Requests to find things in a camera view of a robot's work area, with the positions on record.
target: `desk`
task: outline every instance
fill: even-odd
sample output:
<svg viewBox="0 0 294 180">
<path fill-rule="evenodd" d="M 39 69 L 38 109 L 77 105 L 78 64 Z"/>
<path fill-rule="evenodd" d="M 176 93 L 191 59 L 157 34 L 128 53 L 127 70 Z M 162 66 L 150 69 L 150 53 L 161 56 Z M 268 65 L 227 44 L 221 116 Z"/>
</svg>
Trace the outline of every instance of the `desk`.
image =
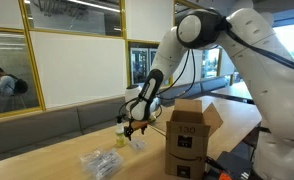
<svg viewBox="0 0 294 180">
<path fill-rule="evenodd" d="M 248 91 L 248 88 L 245 82 L 235 83 L 232 86 L 211 91 L 211 93 L 222 95 L 222 97 L 229 96 L 229 97 L 236 97 L 236 98 L 249 99 L 249 100 L 253 99 Z"/>
<path fill-rule="evenodd" d="M 257 107 L 252 104 L 212 96 L 197 99 L 202 101 L 203 111 L 213 102 L 224 121 L 209 138 L 207 155 L 214 159 L 217 159 L 222 151 L 230 152 L 262 119 Z M 153 126 L 166 131 L 166 121 L 170 118 L 173 109 L 174 106 L 164 109 Z"/>
<path fill-rule="evenodd" d="M 210 96 L 201 100 L 204 108 L 213 102 L 224 121 L 209 139 L 208 155 L 215 159 L 222 151 L 235 147 L 260 121 L 260 114 L 254 105 Z M 169 109 L 164 109 L 155 127 L 160 125 L 161 128 L 165 124 Z M 141 152 L 135 152 L 128 145 L 117 148 L 124 161 L 120 171 L 111 179 L 177 179 L 165 174 L 166 142 L 162 134 L 148 127 L 145 135 L 138 131 L 132 137 L 144 140 L 147 147 Z M 0 179 L 92 179 L 91 173 L 83 171 L 78 157 L 98 147 L 105 150 L 115 148 L 115 138 L 115 127 L 110 127 L 0 161 Z"/>
</svg>

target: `person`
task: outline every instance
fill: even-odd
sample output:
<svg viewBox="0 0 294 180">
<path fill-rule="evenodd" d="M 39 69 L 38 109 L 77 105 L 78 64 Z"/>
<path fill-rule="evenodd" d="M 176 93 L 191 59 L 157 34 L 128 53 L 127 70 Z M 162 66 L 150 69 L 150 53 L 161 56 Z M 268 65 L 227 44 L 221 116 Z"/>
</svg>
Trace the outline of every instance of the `person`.
<svg viewBox="0 0 294 180">
<path fill-rule="evenodd" d="M 0 113 L 6 111 L 10 97 L 14 95 L 15 79 L 0 67 Z"/>
</svg>

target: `cardboard box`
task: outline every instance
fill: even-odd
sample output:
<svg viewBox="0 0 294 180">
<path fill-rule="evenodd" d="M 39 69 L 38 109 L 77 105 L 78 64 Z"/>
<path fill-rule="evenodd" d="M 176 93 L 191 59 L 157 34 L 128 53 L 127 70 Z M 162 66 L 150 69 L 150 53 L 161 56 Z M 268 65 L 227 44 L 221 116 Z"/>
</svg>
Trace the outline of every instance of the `cardboard box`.
<svg viewBox="0 0 294 180">
<path fill-rule="evenodd" d="M 222 125 L 214 104 L 202 113 L 200 100 L 176 99 L 166 131 L 165 172 L 201 179 L 205 171 L 208 138 Z"/>
</svg>

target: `brown cardboard box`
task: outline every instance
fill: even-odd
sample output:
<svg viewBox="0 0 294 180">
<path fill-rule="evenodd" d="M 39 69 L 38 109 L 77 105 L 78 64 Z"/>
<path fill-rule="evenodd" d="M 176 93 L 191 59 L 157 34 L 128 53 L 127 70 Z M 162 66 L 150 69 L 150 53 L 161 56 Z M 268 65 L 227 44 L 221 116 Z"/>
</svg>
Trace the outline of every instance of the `brown cardboard box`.
<svg viewBox="0 0 294 180">
<path fill-rule="evenodd" d="M 202 113 L 200 100 L 176 99 L 167 122 L 165 172 L 201 179 L 205 171 L 208 138 L 222 125 L 215 106 Z"/>
</svg>

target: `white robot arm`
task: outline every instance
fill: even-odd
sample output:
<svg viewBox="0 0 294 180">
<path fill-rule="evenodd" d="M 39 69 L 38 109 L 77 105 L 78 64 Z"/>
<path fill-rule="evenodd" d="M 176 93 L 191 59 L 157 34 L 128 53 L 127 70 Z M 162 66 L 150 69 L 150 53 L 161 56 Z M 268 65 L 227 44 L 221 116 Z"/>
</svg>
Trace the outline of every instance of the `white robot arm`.
<svg viewBox="0 0 294 180">
<path fill-rule="evenodd" d="M 147 120 L 155 95 L 190 49 L 222 46 L 244 79 L 271 134 L 260 133 L 255 171 L 263 179 L 294 179 L 294 60 L 270 24 L 253 9 L 221 17 L 193 10 L 161 41 L 151 71 L 129 111 Z"/>
</svg>

